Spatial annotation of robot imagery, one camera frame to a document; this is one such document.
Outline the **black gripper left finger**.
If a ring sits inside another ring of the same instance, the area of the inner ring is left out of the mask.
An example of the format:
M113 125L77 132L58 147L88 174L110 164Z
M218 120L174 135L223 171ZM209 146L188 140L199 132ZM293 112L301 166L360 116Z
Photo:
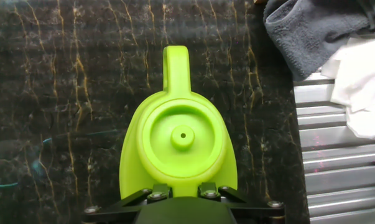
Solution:
M173 197L172 188L167 184L138 190L109 207L97 205L88 207L82 213L83 223L133 223L143 206Z

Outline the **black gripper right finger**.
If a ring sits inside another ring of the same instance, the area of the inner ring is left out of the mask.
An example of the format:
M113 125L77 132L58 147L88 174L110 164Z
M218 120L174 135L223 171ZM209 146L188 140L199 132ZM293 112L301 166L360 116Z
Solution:
M197 190L199 198L211 200L225 208L215 208L217 215L226 215L235 223L286 223L285 205L280 201L250 200L238 190L214 182L203 182Z

